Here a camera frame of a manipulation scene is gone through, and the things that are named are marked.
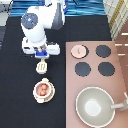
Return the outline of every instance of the black cloth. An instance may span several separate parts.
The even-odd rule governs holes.
[[[39,60],[21,52],[20,18],[9,17],[0,50],[0,128],[66,128],[65,42],[111,40],[107,16],[66,17],[62,29],[46,30],[48,41],[57,42],[61,53],[50,56],[44,75],[36,72]],[[43,77],[56,92],[50,102],[38,104],[33,89]]]

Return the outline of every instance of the black circle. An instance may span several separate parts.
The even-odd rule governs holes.
[[[111,54],[111,49],[106,45],[99,45],[96,48],[96,54],[102,58],[106,58]]]
[[[103,76],[112,76],[115,73],[114,66],[109,62],[102,62],[98,66],[100,74]]]
[[[87,76],[89,75],[91,71],[91,68],[89,66],[89,64],[87,64],[86,62],[79,62],[75,65],[75,72],[77,75],[79,76]]]

